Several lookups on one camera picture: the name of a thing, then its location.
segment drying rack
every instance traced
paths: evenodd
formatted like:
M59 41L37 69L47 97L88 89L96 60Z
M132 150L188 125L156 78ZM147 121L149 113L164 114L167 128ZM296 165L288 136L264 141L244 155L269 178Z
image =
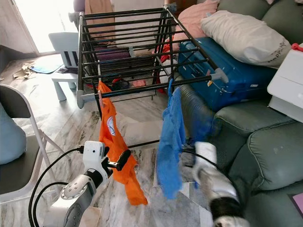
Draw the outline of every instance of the drying rack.
M88 24L89 20L98 20L114 18L114 23L104 24ZM91 32L90 28L96 27L113 27L114 30ZM181 31L176 31L176 26L181 28ZM175 34L183 33L186 35L185 39L173 41L172 37ZM192 42L195 48L190 50L173 51L173 44L180 44L181 42ZM163 52L164 45L169 44L169 51ZM121 58L115 60L100 61L99 56L110 53L134 52L142 50L153 50L153 53L144 56L130 55L129 58ZM187 53L189 54L185 61L174 63L175 55ZM189 61L193 54L201 54L201 60ZM164 55L170 56L170 64L163 65L161 57ZM170 79L175 79L175 70L178 67L185 67L186 65L195 65L202 62L208 63L214 74L202 75L192 79L183 79L173 81L172 89L175 86L184 84L210 81L214 79L226 79L223 71L208 57L206 52L200 47L198 42L190 35L180 21L173 15L169 7L156 9L131 10L112 13L100 13L84 15L80 14L79 25L79 78L77 103L78 107L82 108L85 102L96 100L100 116L102 111L100 109L98 97L98 83L104 82L107 85L112 84L114 79L124 79L129 82L136 80L149 80L150 84L142 87L131 87L127 89L114 90L111 92L102 93L102 98L124 96L133 93L140 93L146 91L154 91L153 94L147 96L153 97L157 94L157 89L168 88L169 83L159 83L159 77L167 76ZM85 94L84 84L89 83L93 87L93 94ZM158 140L138 144L136 146L145 145Z

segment red cloth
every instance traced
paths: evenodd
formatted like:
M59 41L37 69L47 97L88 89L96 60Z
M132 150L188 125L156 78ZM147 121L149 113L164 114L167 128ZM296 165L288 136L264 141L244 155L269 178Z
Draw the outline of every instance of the red cloth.
M102 82L99 82L98 89L102 92L110 92L111 90ZM99 141L105 143L109 147L107 156L112 162L118 161L122 152L127 150L117 126L116 126L116 109L109 98L102 99L103 104L100 105L102 111L101 128ZM131 155L122 171L113 169L113 178L125 185L125 192L131 205L147 204L139 182L136 179L134 167L137 164L135 158Z

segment chair seat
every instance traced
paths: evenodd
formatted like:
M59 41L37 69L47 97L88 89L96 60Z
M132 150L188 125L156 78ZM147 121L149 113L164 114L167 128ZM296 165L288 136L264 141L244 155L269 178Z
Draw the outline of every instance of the chair seat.
M37 155L39 144L35 135L27 136L27 150L18 159L0 165L0 194L17 191L29 182Z

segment marble floor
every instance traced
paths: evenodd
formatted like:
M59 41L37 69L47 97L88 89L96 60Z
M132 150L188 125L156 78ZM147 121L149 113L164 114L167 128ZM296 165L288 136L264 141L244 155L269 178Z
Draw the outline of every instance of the marble floor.
M47 61L60 61L60 55L40 57ZM61 86L67 97L59 102L51 75L37 74L33 79L13 80L12 74L27 60L12 61L2 72L3 84L20 90L29 100L40 127L63 150L75 148L87 140L98 140L100 117L95 102L86 103L79 109L76 91L69 89L67 83ZM167 97L157 94L150 97L116 102L117 126L127 145L157 140L162 126L162 112L167 106ZM17 123L27 134L32 134L28 120ZM148 200L148 205L131 206L127 200L124 186L111 178L106 185L98 188L91 206L101 209L97 227L210 227L211 215L206 199L193 183L191 168L182 166L183 188L175 200L166 200L157 184L155 175L156 152L158 144L137 147L132 154L138 161L135 171L137 179ZM54 161L58 153L52 153ZM71 181L83 173L82 155L72 153L70 159L63 159L54 167L56 180ZM50 183L48 175L41 187ZM48 207L54 202L55 194L45 194L37 207L37 218L42 226ZM1 227L28 227L28 199L0 205Z

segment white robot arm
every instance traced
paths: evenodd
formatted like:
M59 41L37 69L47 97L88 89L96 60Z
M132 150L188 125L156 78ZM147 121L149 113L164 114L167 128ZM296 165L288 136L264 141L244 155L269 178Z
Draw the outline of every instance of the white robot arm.
M97 141L86 141L84 144L83 163L85 173L77 176L61 191L59 199L46 213L44 227L78 227L84 211L89 207L96 189L106 184L116 168L121 171L129 156L126 150L117 162L109 162L108 149Z
M216 147L206 142L195 143L196 153L213 163L217 162ZM201 185L213 216L214 227L249 227L243 218L237 192L231 181L215 166L202 158L196 158L194 179Z

